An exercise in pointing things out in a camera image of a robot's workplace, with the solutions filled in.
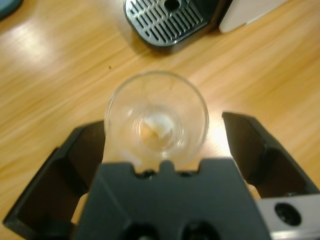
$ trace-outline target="clear plastic cup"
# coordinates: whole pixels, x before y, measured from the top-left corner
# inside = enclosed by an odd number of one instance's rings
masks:
[[[125,81],[104,120],[105,160],[157,170],[163,160],[179,168],[193,159],[208,131],[206,103],[187,80],[152,71]]]

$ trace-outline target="wood grain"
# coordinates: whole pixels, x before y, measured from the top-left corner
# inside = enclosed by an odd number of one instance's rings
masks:
[[[171,55],[145,46],[122,5],[25,0],[0,22],[0,218],[74,127],[102,119],[114,90],[149,70],[177,73],[203,94],[200,156],[229,154],[223,110],[254,115],[320,187],[320,1],[291,0]],[[20,239],[3,226],[0,236]]]

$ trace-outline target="black plastic part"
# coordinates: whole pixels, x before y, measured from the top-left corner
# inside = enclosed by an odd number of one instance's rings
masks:
[[[178,0],[166,0],[164,2],[164,7],[170,13],[177,10],[180,7],[180,2]]]
[[[318,194],[319,189],[284,147],[254,118],[222,114],[231,154],[262,198]]]
[[[218,27],[218,20],[226,14],[226,8],[229,8],[233,0],[194,0],[194,4],[198,7],[200,14],[209,23],[212,24],[211,29]]]
[[[232,158],[202,160],[192,177],[177,174],[169,161],[152,179],[137,178],[129,163],[100,165],[74,239],[147,237],[271,239]]]
[[[0,20],[16,11],[23,0],[0,0]]]
[[[146,170],[142,173],[138,173],[135,176],[138,179],[150,179],[151,180],[154,175],[156,175],[156,172],[153,171],[152,169],[150,169],[150,170]]]
[[[73,130],[18,198],[3,223],[28,240],[70,239],[71,218],[102,162],[103,121]]]

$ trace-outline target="table surface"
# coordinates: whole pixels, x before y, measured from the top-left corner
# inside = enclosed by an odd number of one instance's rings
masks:
[[[210,118],[202,156],[230,154],[222,111],[250,114],[320,187],[320,1],[290,0],[171,55],[146,47],[122,5],[25,0],[0,22],[1,219],[72,129],[103,119],[115,89],[150,70],[179,74],[202,93]],[[19,239],[3,226],[0,236]]]

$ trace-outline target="drip tray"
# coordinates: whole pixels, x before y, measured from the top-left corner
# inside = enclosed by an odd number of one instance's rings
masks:
[[[208,24],[185,0],[125,0],[124,12],[139,36],[156,47],[170,47]]]

